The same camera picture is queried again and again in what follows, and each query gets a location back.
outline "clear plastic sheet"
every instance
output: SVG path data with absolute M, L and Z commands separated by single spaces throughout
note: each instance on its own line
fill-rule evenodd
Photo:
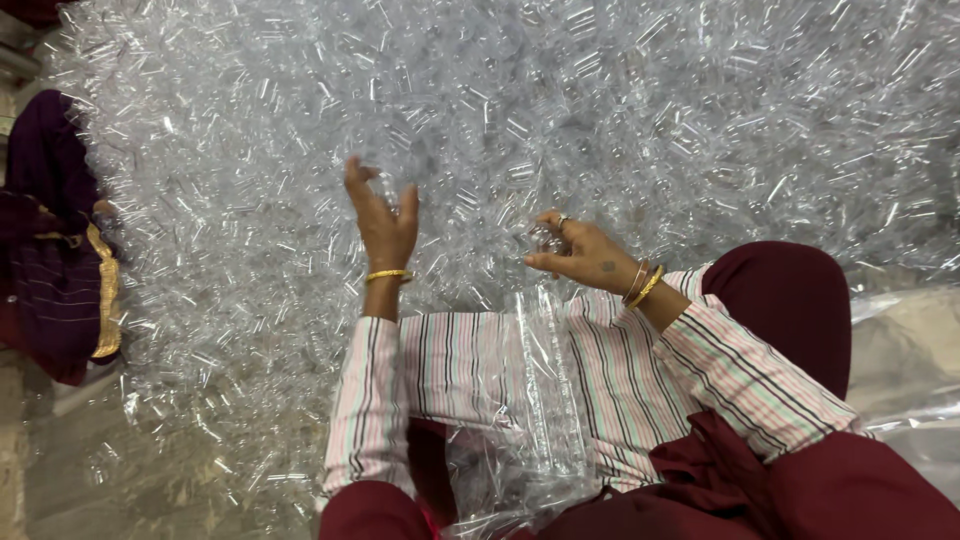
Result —
M 508 308 L 560 207 L 674 269 L 760 239 L 948 274 L 960 2 L 90 0 L 49 80 L 119 209 L 132 422 L 305 516 L 364 256 L 340 171 L 420 185 L 406 314 Z M 561 283 L 557 294 L 574 291 Z M 251 503 L 259 497 L 257 503 Z
M 960 506 L 960 289 L 881 295 L 898 302 L 854 327 L 847 401 L 865 426 Z
M 563 342 L 564 307 L 543 286 L 517 292 L 507 304 L 502 363 L 484 366 L 488 375 L 478 396 L 492 424 L 458 428 L 448 440 L 461 521 L 446 537 L 486 540 L 522 527 L 536 531 L 600 488 L 580 429 L 585 409 Z

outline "knee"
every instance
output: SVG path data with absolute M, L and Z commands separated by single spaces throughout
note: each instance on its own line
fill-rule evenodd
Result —
M 745 263 L 761 266 L 768 272 L 844 280 L 843 269 L 837 261 L 813 246 L 768 240 L 744 244 L 730 253 L 738 251 Z

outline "floor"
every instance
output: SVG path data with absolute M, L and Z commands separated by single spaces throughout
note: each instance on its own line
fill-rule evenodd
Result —
M 0 38 L 10 42 L 26 32 L 2 15 Z M 0 80 L 0 109 L 11 100 L 22 108 L 38 90 Z M 891 307 L 854 327 L 848 401 L 872 418 L 916 416 L 930 405 L 929 396 L 952 396 L 960 381 L 960 289 L 925 287 L 885 301 Z M 215 465 L 221 449 L 210 437 L 162 425 L 132 427 L 124 395 L 120 382 L 56 418 L 49 381 L 17 354 L 0 351 L 0 540 L 59 540 L 65 533 L 136 540 L 308 537 L 310 504 L 302 489 L 234 496 L 225 488 L 235 484 L 226 482 L 231 471 Z M 952 430 L 924 435 L 942 439 L 957 434 Z M 932 454 L 927 439 L 901 444 L 960 503 L 960 472 L 953 466 L 960 456 Z

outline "striped shirt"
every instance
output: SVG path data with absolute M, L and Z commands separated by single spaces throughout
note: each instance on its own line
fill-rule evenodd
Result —
M 600 482 L 623 492 L 662 482 L 649 453 L 687 436 L 686 416 L 716 410 L 765 462 L 837 430 L 870 436 L 857 414 L 703 295 L 708 266 L 664 280 L 693 302 L 658 335 L 638 311 L 591 291 L 561 317 L 586 406 Z M 330 421 L 324 494 L 378 479 L 410 495 L 408 416 L 482 429 L 522 426 L 516 318 L 435 313 L 357 323 Z

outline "fabric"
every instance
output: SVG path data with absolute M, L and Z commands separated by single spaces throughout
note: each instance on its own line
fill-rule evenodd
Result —
M 407 468 L 409 416 L 406 381 L 396 369 L 399 326 L 386 319 L 357 322 L 326 443 L 324 491 L 357 480 L 381 480 L 409 497 L 414 484 Z
M 60 23 L 57 4 L 65 3 L 68 2 L 61 2 L 60 0 L 0 0 L 0 10 L 38 30 L 42 30 Z
M 70 104 L 55 90 L 40 92 L 17 117 L 10 134 L 7 184 L 0 200 L 36 201 L 55 228 L 32 238 L 8 237 L 0 246 L 12 294 L 0 309 L 0 336 L 23 343 L 23 352 L 51 378 L 80 384 L 88 361 L 106 364 L 120 344 L 110 320 L 118 289 L 116 261 L 88 221 L 97 201 L 77 128 L 65 118 Z
M 658 444 L 686 436 L 686 417 L 705 407 L 715 408 L 768 460 L 813 444 L 834 430 L 863 433 L 852 410 L 731 319 L 715 295 L 700 294 L 708 268 L 666 276 L 666 282 L 694 303 L 663 336 L 657 336 L 638 311 L 626 310 L 618 298 L 603 291 L 590 292 L 565 307 L 571 357 L 588 398 L 589 443 L 604 485 L 622 492 L 662 482 L 649 453 Z M 508 423 L 515 424 L 509 404 L 523 399 L 523 376 L 518 372 L 522 362 L 511 361 L 519 355 L 511 331 L 515 326 L 511 316 L 500 313 L 404 319 L 397 358 L 383 356 L 379 361 L 406 375 L 411 416 L 485 428 L 503 422 L 497 414 L 506 410 Z M 358 324 L 367 327 L 364 321 Z M 364 359 L 374 361 L 363 348 L 369 341 L 365 334 L 355 335 L 341 395 L 364 391 L 361 374 L 369 370 Z M 359 414 L 365 415 L 367 424 L 339 423 L 342 416 L 358 414 L 350 409 L 354 405 L 338 405 L 336 427 L 402 433 L 389 419 L 364 411 Z M 331 436 L 336 427 L 331 427 Z M 366 432 L 346 436 L 366 437 Z M 330 449 L 334 452 L 327 455 L 327 467 L 347 468 L 345 450 Z M 346 478 L 331 475 L 334 481 L 327 482 L 327 492 L 338 489 Z M 409 484 L 400 487 L 413 491 Z
M 850 293 L 829 255 L 789 242 L 744 244 L 707 270 L 703 293 L 716 295 L 730 317 L 834 396 L 847 397 Z
M 638 531 L 649 540 L 960 538 L 960 512 L 882 443 L 835 432 L 764 467 L 719 415 L 701 412 L 690 421 L 699 432 L 691 438 L 702 444 L 681 461 L 656 458 L 668 483 L 624 494 L 608 488 L 538 534 L 511 538 L 633 540 Z M 330 501 L 319 538 L 434 536 L 399 488 L 361 480 Z

